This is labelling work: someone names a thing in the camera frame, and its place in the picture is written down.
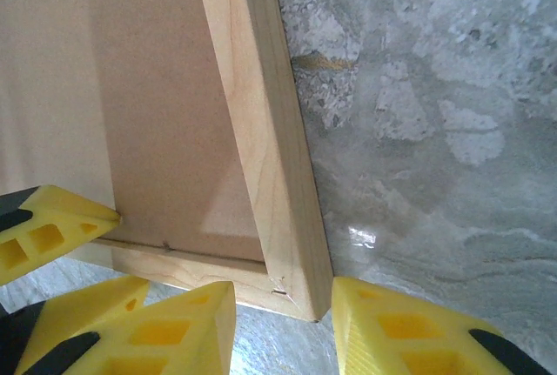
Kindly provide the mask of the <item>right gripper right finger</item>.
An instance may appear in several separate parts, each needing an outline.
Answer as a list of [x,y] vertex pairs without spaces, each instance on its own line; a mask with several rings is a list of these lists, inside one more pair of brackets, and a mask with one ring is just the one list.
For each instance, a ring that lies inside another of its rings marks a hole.
[[342,374],[546,374],[488,322],[365,281],[332,282]]

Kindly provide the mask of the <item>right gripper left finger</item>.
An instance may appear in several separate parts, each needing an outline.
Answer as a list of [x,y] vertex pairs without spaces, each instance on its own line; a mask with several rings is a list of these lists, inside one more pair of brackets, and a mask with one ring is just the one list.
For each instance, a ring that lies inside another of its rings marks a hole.
[[70,336],[37,332],[45,301],[12,314],[15,374],[227,374],[236,299],[230,281],[100,321]]

